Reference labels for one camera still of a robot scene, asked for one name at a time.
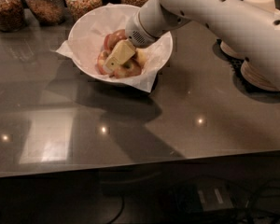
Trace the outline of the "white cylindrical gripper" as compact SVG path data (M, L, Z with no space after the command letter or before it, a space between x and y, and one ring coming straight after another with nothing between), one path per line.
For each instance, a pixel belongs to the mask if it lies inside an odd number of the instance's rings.
M159 0L148 0L127 21L125 35L106 58L103 69L111 74L135 54L135 48L148 48L164 34L189 23L188 19L167 11Z

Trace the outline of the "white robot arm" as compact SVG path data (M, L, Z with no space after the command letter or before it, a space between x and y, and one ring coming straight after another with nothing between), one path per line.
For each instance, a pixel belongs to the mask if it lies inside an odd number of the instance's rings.
M280 90L280 15L241 0L148 0L128 20L103 69L108 74L189 21L206 26Z

